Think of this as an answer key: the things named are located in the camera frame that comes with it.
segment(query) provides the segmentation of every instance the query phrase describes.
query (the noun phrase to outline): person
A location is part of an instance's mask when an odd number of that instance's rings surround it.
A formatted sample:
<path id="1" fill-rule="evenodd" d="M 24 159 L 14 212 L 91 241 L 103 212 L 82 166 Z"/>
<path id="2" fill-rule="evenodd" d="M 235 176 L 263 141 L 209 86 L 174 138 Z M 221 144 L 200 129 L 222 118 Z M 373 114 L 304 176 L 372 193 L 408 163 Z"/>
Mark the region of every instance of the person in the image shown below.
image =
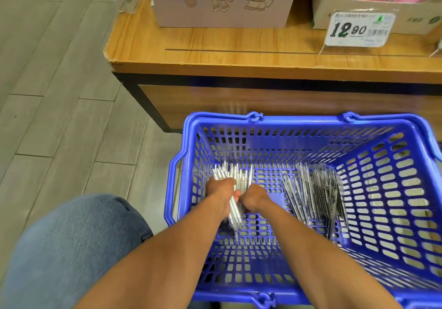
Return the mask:
<path id="1" fill-rule="evenodd" d="M 2 308 L 185 308 L 191 302 L 229 200 L 267 218 L 308 299 L 323 308 L 400 308 L 353 259 L 235 179 L 206 185 L 206 198 L 153 236 L 130 204 L 82 196 L 37 221 L 20 238 L 4 279 Z"/>

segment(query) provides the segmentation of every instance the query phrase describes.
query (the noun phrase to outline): black metal frame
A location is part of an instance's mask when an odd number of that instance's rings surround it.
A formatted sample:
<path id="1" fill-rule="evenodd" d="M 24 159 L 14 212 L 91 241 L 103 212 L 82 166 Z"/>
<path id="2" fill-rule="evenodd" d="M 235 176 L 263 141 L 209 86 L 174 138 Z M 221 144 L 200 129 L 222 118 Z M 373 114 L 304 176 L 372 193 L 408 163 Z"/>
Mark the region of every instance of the black metal frame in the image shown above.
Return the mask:
<path id="1" fill-rule="evenodd" d="M 243 89 L 308 90 L 317 92 L 358 92 L 402 95 L 441 96 L 442 87 L 437 84 L 408 84 L 361 81 L 322 81 L 265 79 L 252 77 L 203 77 L 187 75 L 113 73 L 129 93 L 164 132 L 182 133 L 171 129 L 140 88 L 140 84 L 163 86 L 220 87 Z"/>

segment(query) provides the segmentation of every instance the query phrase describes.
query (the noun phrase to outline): person's left arm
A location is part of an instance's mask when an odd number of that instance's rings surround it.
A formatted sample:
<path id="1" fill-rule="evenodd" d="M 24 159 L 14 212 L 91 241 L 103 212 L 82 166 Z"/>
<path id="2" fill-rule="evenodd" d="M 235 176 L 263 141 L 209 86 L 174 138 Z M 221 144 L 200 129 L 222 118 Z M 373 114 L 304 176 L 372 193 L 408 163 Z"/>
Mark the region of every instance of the person's left arm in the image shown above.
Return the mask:
<path id="1" fill-rule="evenodd" d="M 186 308 L 219 224 L 230 213 L 235 179 L 206 185 L 206 199 L 181 221 L 138 246 L 76 305 L 82 308 Z"/>

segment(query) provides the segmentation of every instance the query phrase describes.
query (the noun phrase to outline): wooden shelf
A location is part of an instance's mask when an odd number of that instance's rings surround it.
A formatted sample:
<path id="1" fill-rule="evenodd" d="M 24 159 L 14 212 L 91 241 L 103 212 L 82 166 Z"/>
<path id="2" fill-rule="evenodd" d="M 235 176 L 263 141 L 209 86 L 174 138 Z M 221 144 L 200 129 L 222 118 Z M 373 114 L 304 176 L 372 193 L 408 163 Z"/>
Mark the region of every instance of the wooden shelf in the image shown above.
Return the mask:
<path id="1" fill-rule="evenodd" d="M 442 27 L 427 36 L 391 35 L 377 49 L 326 48 L 311 28 L 310 0 L 294 0 L 282 29 L 160 28 L 141 0 L 120 14 L 104 51 L 115 72 L 335 81 L 442 83 L 429 58 Z"/>

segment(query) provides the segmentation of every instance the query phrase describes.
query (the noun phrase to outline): shopping basket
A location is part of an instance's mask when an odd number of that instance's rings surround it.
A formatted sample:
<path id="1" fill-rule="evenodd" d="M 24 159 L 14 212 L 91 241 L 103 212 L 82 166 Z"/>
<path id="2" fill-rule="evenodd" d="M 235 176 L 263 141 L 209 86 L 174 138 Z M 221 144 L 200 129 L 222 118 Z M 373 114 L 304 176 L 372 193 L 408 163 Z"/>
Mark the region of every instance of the shopping basket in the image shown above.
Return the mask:
<path id="1" fill-rule="evenodd" d="M 256 165 L 254 182 L 290 211 L 282 173 L 297 161 L 323 162 L 343 179 L 349 226 L 333 240 L 407 309 L 442 308 L 442 154 L 426 120 L 412 114 L 246 116 L 197 112 L 184 123 L 169 166 L 164 218 L 169 226 L 177 164 L 183 160 L 178 220 L 204 196 L 223 160 Z M 246 214 L 236 245 L 220 227 L 194 300 L 251 302 L 259 308 L 309 304 L 267 220 Z M 324 224 L 310 226 L 324 232 Z"/>

